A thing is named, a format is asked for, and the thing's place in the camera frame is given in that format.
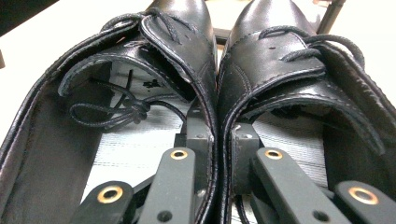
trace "leather upper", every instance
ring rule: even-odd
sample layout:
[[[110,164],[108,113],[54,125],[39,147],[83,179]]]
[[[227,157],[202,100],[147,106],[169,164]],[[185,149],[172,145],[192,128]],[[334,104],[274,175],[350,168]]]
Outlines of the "leather upper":
[[[304,14],[291,1],[251,1],[236,20],[224,50],[246,35],[278,25],[293,25],[313,35],[314,29],[302,18]]]
[[[292,31],[259,38],[262,31],[285,25],[315,34],[290,0],[254,0],[239,16],[223,52],[218,82],[224,160],[221,223],[229,223],[231,215],[231,164],[238,160],[230,139],[235,122],[253,122],[260,114],[292,105],[326,106],[332,112],[323,118],[347,129],[324,128],[330,189],[340,181],[356,179],[396,197],[394,107],[358,60],[332,44],[318,42],[308,47],[303,36]],[[308,48],[319,49],[322,56],[282,60]]]
[[[163,20],[152,13],[153,7],[168,18],[180,43],[171,38]],[[108,106],[112,91],[96,90],[88,79],[109,80],[112,63],[145,70],[183,101],[198,97],[213,146],[208,153],[207,194],[196,221],[209,222],[218,181],[218,130],[216,46],[205,2],[157,0],[133,20],[121,16],[115,21],[119,18],[124,18],[121,23],[107,24],[101,33],[67,51],[23,102],[0,148],[2,223],[64,223],[73,215],[101,133],[75,123],[69,108],[87,100]],[[92,112],[86,116],[98,119],[103,115]]]

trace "black leather shoe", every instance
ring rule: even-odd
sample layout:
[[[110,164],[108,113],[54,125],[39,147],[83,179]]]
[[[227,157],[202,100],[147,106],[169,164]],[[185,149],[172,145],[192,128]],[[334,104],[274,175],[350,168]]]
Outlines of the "black leather shoe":
[[[210,149],[196,221],[208,221],[218,170],[215,52],[201,0],[154,1],[67,51],[30,90],[0,148],[2,223],[68,222],[103,133],[139,133],[145,119],[162,115],[150,111],[158,107],[184,123],[181,110],[194,99]],[[153,122],[166,131],[171,121]]]
[[[290,0],[247,5],[225,46],[218,86],[221,223],[230,221],[232,195],[250,190],[238,185],[234,167],[236,122],[252,124],[266,147],[288,150],[323,187],[358,180],[396,199],[395,108],[365,74],[359,48],[316,35]]]

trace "brass grommet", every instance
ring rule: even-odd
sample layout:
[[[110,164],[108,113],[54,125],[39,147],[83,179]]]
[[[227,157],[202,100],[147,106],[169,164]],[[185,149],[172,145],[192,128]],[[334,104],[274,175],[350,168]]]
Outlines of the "brass grommet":
[[[99,203],[114,203],[122,196],[123,190],[120,186],[108,186],[98,193]]]
[[[265,156],[267,156],[271,160],[280,160],[283,157],[283,155],[282,155],[282,153],[280,153],[280,151],[276,151],[273,149],[266,150]]]
[[[184,150],[175,150],[171,154],[172,159],[177,160],[177,161],[183,160],[187,156],[188,156],[188,153]]]
[[[354,187],[354,188],[350,188],[348,192],[350,196],[352,196],[352,198],[358,200],[361,203],[378,204],[378,198],[368,189]],[[368,198],[362,197],[360,193],[367,195]]]

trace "shoelace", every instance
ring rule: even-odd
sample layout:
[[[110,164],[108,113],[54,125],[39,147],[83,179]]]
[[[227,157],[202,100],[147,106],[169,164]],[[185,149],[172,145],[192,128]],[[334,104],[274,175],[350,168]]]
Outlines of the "shoelace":
[[[259,40],[265,38],[269,34],[272,33],[277,33],[277,32],[293,32],[297,35],[299,35],[305,44],[313,44],[316,42],[320,41],[332,41],[339,43],[343,46],[345,46],[353,55],[353,57],[356,59],[356,61],[361,65],[362,68],[364,68],[364,56],[361,50],[357,45],[355,45],[352,41],[349,39],[346,39],[342,36],[338,35],[310,35],[309,33],[305,32],[304,30],[301,30],[297,27],[294,26],[274,26],[268,29],[263,30],[259,34]],[[297,60],[299,58],[303,57],[321,57],[321,53],[318,49],[311,49],[308,47],[308,49],[301,49],[301,50],[296,50],[293,51],[285,56],[283,56],[280,60],[284,62],[291,62],[294,60]]]
[[[104,128],[104,133],[111,133],[131,122],[135,124],[140,123],[141,120],[147,118],[147,113],[150,111],[150,107],[152,105],[159,105],[170,109],[180,117],[183,123],[186,122],[186,117],[180,110],[178,110],[173,105],[162,101],[164,99],[177,98],[174,94],[160,94],[156,96],[150,96],[144,100],[136,99],[134,95],[129,91],[129,89],[131,88],[132,77],[133,70],[131,70],[129,73],[127,85],[125,88],[109,82],[104,82],[102,80],[92,79],[92,83],[99,85],[103,88],[119,91],[122,93],[122,96],[114,107],[93,105],[89,103],[74,104],[70,107],[69,110],[72,119],[83,126],[91,128]],[[109,116],[114,116],[116,114],[120,115],[104,121],[89,121],[79,118],[76,111],[77,109],[90,109],[99,112],[106,112]]]
[[[306,45],[310,45],[316,42],[320,41],[332,41],[339,43],[343,46],[345,46],[353,55],[355,60],[359,63],[359,65],[364,68],[365,62],[364,62],[364,56],[361,50],[357,45],[355,45],[352,41],[349,39],[346,39],[342,36],[338,35],[310,35],[309,33],[305,32],[304,30],[301,30],[297,27],[294,26],[274,26],[268,29],[265,29],[260,32],[259,34],[259,40],[264,39],[266,36],[272,33],[277,33],[277,32],[293,32],[297,35],[299,35],[303,41],[305,42]],[[296,50],[291,53],[288,53],[287,55],[283,56],[280,60],[284,62],[291,62],[298,60],[300,58],[307,58],[307,57],[321,57],[321,53],[318,49],[301,49],[301,50]],[[294,119],[298,116],[306,116],[310,117],[313,119],[320,119],[318,116],[311,115],[305,112],[301,111],[301,108],[299,107],[290,107],[290,108],[281,108],[273,112],[274,115],[281,117],[281,118],[287,118],[287,119]],[[248,224],[248,218],[246,216],[246,211],[242,202],[242,196],[237,195],[235,196],[235,206],[238,212],[239,217],[241,218],[241,222],[243,224]]]
[[[135,14],[129,13],[118,16],[108,21],[103,26],[101,32],[109,30],[121,23],[141,21],[145,16],[148,15],[153,15],[158,17],[165,24],[166,29],[168,30],[172,40],[177,42],[178,44],[181,44],[179,34],[177,32],[177,29],[172,24],[171,20],[178,21],[184,26],[186,26],[192,32],[194,33],[196,32],[196,28],[192,24],[182,20],[180,17],[164,13],[160,11],[157,7],[152,7],[149,10],[141,13],[135,13]],[[135,124],[140,123],[141,120],[147,118],[147,113],[150,111],[150,107],[152,105],[159,105],[170,109],[180,117],[183,123],[186,122],[186,117],[180,110],[178,110],[173,105],[170,105],[165,101],[162,101],[164,99],[177,98],[174,94],[161,94],[161,95],[148,97],[144,100],[136,99],[134,95],[129,91],[131,87],[132,76],[133,76],[133,71],[131,70],[128,76],[127,86],[125,88],[109,82],[104,82],[102,80],[92,79],[91,80],[92,83],[99,85],[103,88],[119,91],[122,93],[122,96],[114,107],[93,105],[89,103],[74,104],[70,107],[69,110],[72,119],[83,126],[92,127],[92,128],[104,128],[103,129],[104,133],[111,133],[111,132],[115,132],[119,128],[131,122]],[[116,114],[120,114],[120,115],[115,118],[107,119],[104,121],[89,121],[78,117],[76,110],[81,108],[95,110],[99,112],[105,112],[109,116],[114,116]]]
[[[166,29],[168,30],[169,35],[171,36],[172,40],[177,42],[178,44],[181,44],[180,37],[177,32],[177,29],[172,24],[171,19],[174,21],[180,22],[181,24],[186,26],[189,30],[191,30],[192,32],[194,32],[194,33],[196,32],[196,28],[191,23],[184,21],[183,19],[181,19],[178,16],[164,13],[157,7],[151,7],[147,11],[140,12],[140,13],[128,13],[128,14],[118,16],[118,17],[108,21],[103,26],[101,32],[108,30],[122,22],[141,21],[145,16],[148,16],[148,15],[153,15],[153,16],[158,17],[163,22],[163,24],[165,24]]]

